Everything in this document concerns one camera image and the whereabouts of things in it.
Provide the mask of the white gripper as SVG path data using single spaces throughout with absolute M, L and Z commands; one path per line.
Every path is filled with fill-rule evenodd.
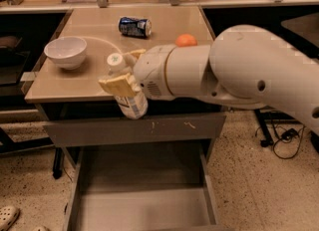
M 99 84 L 106 93 L 113 96 L 132 98 L 143 89 L 150 100 L 171 101 L 174 96 L 166 82 L 165 65 L 174 49 L 175 45 L 169 44 L 123 53 L 126 60 L 138 60 L 134 66 L 134 75 L 141 86 L 130 73 L 99 79 Z

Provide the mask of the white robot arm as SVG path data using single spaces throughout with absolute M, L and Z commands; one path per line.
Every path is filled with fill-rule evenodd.
M 99 84 L 114 97 L 193 98 L 247 110 L 269 106 L 319 133 L 318 62 L 259 27 L 230 27 L 210 45 L 112 53 L 107 64 Z

